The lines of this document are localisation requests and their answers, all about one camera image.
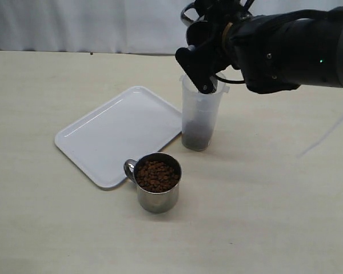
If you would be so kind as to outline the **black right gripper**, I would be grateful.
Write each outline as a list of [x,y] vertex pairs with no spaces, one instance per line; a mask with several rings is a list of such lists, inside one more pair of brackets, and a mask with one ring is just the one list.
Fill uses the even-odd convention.
[[213,94],[212,75],[232,63],[222,45],[224,29],[245,18],[246,10],[240,1],[193,1],[187,5],[187,12],[192,10],[196,16],[187,17],[189,47],[180,47],[175,58],[200,93]]

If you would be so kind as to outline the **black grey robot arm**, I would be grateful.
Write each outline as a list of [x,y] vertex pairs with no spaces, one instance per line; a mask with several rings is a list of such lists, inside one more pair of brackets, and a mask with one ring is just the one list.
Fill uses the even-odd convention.
[[197,90],[212,94],[232,67],[257,94],[302,85],[343,88],[343,6],[253,15],[251,1],[194,1],[185,13],[187,46],[175,58]]

